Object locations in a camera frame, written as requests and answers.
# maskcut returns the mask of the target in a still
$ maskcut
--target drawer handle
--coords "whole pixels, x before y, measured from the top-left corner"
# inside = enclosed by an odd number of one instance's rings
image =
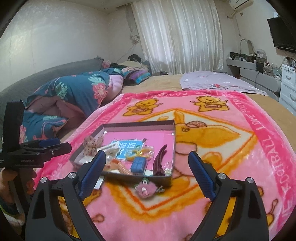
[[[296,102],[296,97],[294,95],[292,95],[291,93],[290,93],[290,98],[291,98],[292,101]]]

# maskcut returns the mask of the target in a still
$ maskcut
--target white drawer cabinet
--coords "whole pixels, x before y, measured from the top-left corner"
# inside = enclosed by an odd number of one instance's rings
[[[279,103],[296,116],[296,72],[286,65],[283,65]]]

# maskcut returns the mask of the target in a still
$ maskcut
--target metal screw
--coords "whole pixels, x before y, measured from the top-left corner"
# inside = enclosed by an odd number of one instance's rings
[[[69,175],[68,175],[68,178],[70,179],[73,179],[76,177],[76,173],[75,172],[71,172]]]
[[[218,174],[218,177],[219,177],[220,179],[225,179],[225,178],[226,178],[226,175],[225,175],[224,173],[219,173],[219,174]]]
[[[253,182],[254,182],[254,179],[251,178],[251,177],[248,177],[248,178],[247,178],[247,181],[248,181],[248,183],[253,183]]]
[[[42,182],[42,183],[45,183],[46,181],[47,181],[46,177],[43,177],[43,178],[40,179],[40,182]]]

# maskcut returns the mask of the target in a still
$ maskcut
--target hand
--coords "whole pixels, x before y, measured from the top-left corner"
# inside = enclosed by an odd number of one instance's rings
[[[14,203],[14,199],[12,194],[9,190],[8,182],[15,179],[17,176],[16,171],[2,169],[0,171],[0,197],[7,203]],[[36,172],[32,170],[32,178],[35,178],[37,176]],[[34,193],[34,180],[30,179],[27,182],[27,194],[32,195]]]

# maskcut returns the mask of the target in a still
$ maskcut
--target blue box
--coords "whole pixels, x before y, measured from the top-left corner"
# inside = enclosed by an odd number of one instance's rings
[[[133,174],[143,175],[147,167],[147,159],[145,157],[135,157],[131,165]]]

